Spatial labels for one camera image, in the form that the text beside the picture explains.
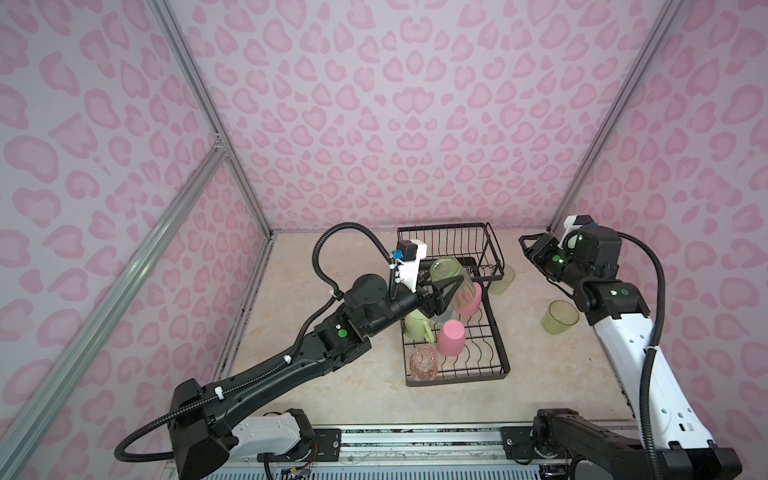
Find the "white arm casing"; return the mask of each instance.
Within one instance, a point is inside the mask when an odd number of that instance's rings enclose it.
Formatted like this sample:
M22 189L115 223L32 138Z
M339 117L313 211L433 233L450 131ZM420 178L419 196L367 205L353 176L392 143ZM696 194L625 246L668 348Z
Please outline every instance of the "white arm casing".
M410 262L403 262L402 260L396 260L397 262L397 276L395 281L402 283L411 290L411 293L416 292L416 280L419 279L419 263L427 257L427 244L421 240L411 240L416 244L416 260Z
M248 417L232 431L240 443L230 451L231 458L255 457L259 453L282 455L301 439L299 424L290 413Z
M625 313L620 319L610 316L594 325L598 338L614 367L640 426L640 377L645 347L654 324L641 313ZM650 420L657 449L669 449L669 442L679 442L684 449L707 449L712 435L685 399L680 385L659 349L650 378Z

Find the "dish rack tray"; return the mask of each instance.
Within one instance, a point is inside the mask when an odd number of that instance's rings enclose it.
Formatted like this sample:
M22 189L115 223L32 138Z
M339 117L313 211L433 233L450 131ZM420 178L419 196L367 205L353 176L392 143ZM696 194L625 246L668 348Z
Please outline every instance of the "dish rack tray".
M401 227L398 240L421 240L429 248L419 269L426 271L440 257L455 257L469 272L473 282L482 287L482 302L471 317L458 316L466 328L466 341L461 355L446 357L438 352L438 374L433 380L411 378L409 360L413 351L426 342L411 340L402 334L402 357L407 386L433 386L449 383L499 380L510 371L502 335L498 331L487 287L504 276L504 256L490 223L454 223L423 227ZM432 327L435 338L439 329Z

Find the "table surface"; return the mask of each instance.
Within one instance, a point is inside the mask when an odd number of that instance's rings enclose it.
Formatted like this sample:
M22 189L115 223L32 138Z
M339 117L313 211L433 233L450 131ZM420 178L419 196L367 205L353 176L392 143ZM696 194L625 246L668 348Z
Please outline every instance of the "table surface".
M538 231L496 230L507 268L516 272L506 292L490 297L511 365L505 379L406 387L402 337L391 326L372 338L371 350L355 362L296 387L255 415L297 408L315 425L530 422L538 409L566 407L586 419L630 419L631 410L584 316L560 335L541 327L549 303L568 299L522 255L518 238ZM394 250L396 232L376 236ZM329 286L311 264L318 238L319 233L277 235L233 372L287 348L304 320L328 300ZM389 277L386 262L359 232L333 235L320 265L342 290L364 273Z

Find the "black cable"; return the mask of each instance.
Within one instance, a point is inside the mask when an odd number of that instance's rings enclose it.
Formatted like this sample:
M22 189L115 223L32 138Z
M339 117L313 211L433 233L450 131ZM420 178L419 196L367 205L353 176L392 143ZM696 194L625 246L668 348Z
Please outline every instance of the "black cable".
M661 331L664 328L664 302L666 300L667 284L664 279L664 268L661 266L661 262L654 251L636 237L632 237L631 235L622 232L617 232L617 234L619 237L629 240L640 247L648 255L656 270L656 322L654 323L654 328L650 332L648 347L645 349L645 360L643 361L643 370L640 375L640 397L637 403L640 410L640 427L643 436L643 448L645 449L645 455L648 458L650 473L655 480L661 480L661 467L659 466L659 458L656 453L656 445L654 444L654 434L650 423L649 397L650 377L654 371L654 359L656 358L657 347L661 340Z
M270 470L270 454L269 453L264 454L264 474L266 475L266 480L275 480L275 478L272 476L272 470Z
M339 223L338 225L330 227L328 230L326 230L325 233L323 233L323 235L320 236L320 239L317 240L317 243L315 244L315 248L312 252L312 267L315 270L315 273L317 273L317 276L319 276L321 280L323 280L324 282L328 283L331 287L333 287L333 295L331 296L330 299L328 299L325 305L321 306L319 310L317 310L308 319L306 319L304 324L301 326L301 329L299 330L298 335L296 335L296 340L293 342L293 345L287 351L287 355L290 356L291 358L295 357L296 354L298 354L299 351L301 350L301 345L304 341L304 336L306 335L306 331L309 329L312 322L314 322L317 319L317 317L319 317L326 310L328 310L337 300L341 300L343 297L343 292L339 290L338 283L331 280L331 278L328 277L320 268L319 255L320 255L320 249L323 248L323 244L326 242L326 240L328 240L328 238L331 235L338 232L339 230L345 230L348 228L363 232L373 242L373 244L376 245L376 248L379 249L379 252L381 252L385 260L387 260L387 263L394 264L395 262L394 259L389 256L389 254L387 253L386 249L384 248L382 243L379 241L379 239L376 238L376 235L374 235L371 230L364 227L363 225L360 225L359 223L353 223L353 222ZM397 291L396 287L397 285L395 284L395 271L394 269L391 269L389 271L389 297L391 299L393 299L396 295L396 291ZM280 359L277 363L275 363L274 366L269 368L262 375L259 375L258 377L248 380L247 382L243 382L239 385L231 386L230 388L224 390L223 394L227 395L238 389L242 389L243 387L261 382L264 379L279 372L286 365L288 365L288 363L284 359ZM117 460L120 460L121 462L158 462L163 460L171 460L174 457L173 452L128 453L125 450L133 442L136 442L138 439L145 436L149 432L152 432L153 430L161 427L162 425L165 425L168 422L177 419L178 417L184 415L185 413L198 409L201 406L204 406L207 403L212 402L217 398L218 397L216 395L211 395L206 399L199 399L188 405L180 407L179 409L176 409L173 412L169 412L168 414L161 416L159 419L155 419L152 422L149 422L143 427L140 427L139 429L137 429L136 431L132 432L130 435L125 437L123 441L120 442L118 446L114 448L114 457Z
M315 248L312 251L312 268L315 270L315 273L317 273L317 276L320 277L320 279L328 283L333 288L333 296L339 300L341 300L341 297L343 295L343 292L339 289L339 284L333 281L329 276L323 272L323 269L320 268L320 250L323 248L323 244L333 235L334 233L340 231L340 230L346 230L346 229L354 229L359 230L363 232L372 242L374 245L376 245L376 248L379 249L379 252L384 257L384 260L387 261L389 265L393 265L395 262L395 259L393 259L389 252L386 251L386 248L382 245L382 243L379 241L378 238L376 238L376 235L373 234L371 230L368 230L367 227L360 225L359 223L354 222L344 222L339 223L337 225L334 225L333 227L330 227L328 230L323 232L322 235L320 235L320 238L317 240L317 243L315 243ZM389 271L389 298L394 299L396 292L397 292L397 285L395 284L395 271L390 270Z
M571 467L570 470L570 480L576 480L576 466L579 462L583 462L584 460L587 460L587 457L583 455L576 455L573 460L571 460Z
M334 302L336 302L336 299L334 297L331 297L326 302L325 305L320 307L319 310L317 310L308 319L306 319L304 324L301 326L301 330L299 331L299 335L296 337L296 341L288 350L288 355L290 355L291 357L296 356L296 354L299 352L301 348L301 344L304 340L304 335L306 334L307 329L309 329L310 324L315 319L317 319L318 316L322 315L323 312L328 310L330 306L333 305ZM223 394L226 395L228 393L234 392L235 390L241 389L245 386L253 385L254 383L261 382L262 380L279 372L286 365L288 364L285 362L285 360L280 359L278 363L276 363L272 368L267 370L265 373L247 382L243 382L239 385L231 386L229 389L224 390ZM153 430L161 427L162 425L167 424L171 420L177 419L178 417L184 415L185 413L191 412L192 410L198 409L201 406L204 406L205 404L214 401L215 399L218 399L218 397L216 395L211 395L206 399L200 399L195 402L192 402L189 405L185 405L183 407L180 407L179 409L174 410L173 412L169 412L168 414L161 416L159 419L155 419L152 422L149 422L148 424L144 425L143 427L139 428L135 432L125 437L123 441L120 442L118 446L114 448L114 457L117 460L120 460L121 462L130 462L130 463L159 462L163 460L171 460L174 457L173 452L129 453L129 452L126 452L125 449L127 449L133 442L136 442L138 439L145 436L149 432L152 432Z
M547 277L547 281L548 281L549 283L551 283L552 285L556 286L558 289L560 289L560 291L561 291L562 293L564 293L566 297L568 297L568 298L569 298L569 299L571 299L571 300L573 300L573 299L574 299L574 296L573 296L573 294L572 294L572 293L568 293L567 291L565 291L565 288L563 288L562 286L560 286L558 283L555 283L555 282L553 282L552 280L550 280L550 278L549 278L549 277Z
M510 457L512 458L512 461L514 461L518 465L530 465L531 462L533 462L533 440L531 440L528 443L528 460L527 461L517 460L515 458L515 446L516 445L523 445L523 446L525 446L526 444L525 443L512 443L512 445L510 445L511 446L511 455L510 455Z
M570 232L565 234L565 237L563 237L563 243L561 245L562 249L566 251L566 253L573 253L574 249L570 248L568 246L568 241L578 235L578 229L571 230Z

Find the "pink glass cup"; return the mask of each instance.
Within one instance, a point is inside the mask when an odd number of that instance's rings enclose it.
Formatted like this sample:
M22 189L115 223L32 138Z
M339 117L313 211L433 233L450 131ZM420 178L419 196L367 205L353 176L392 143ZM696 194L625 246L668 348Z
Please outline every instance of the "pink glass cup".
M414 380L424 382L434 380L437 376L437 353L429 345L421 345L413 351L409 362L411 377Z
M464 350L464 324L458 320L449 320L440 329L437 350L445 356L458 356Z
M477 282L473 283L473 285L475 286L475 299L467 306L463 306L462 308L456 310L456 312L458 312L458 314L461 316L475 315L480 308L480 300L482 300L482 287Z

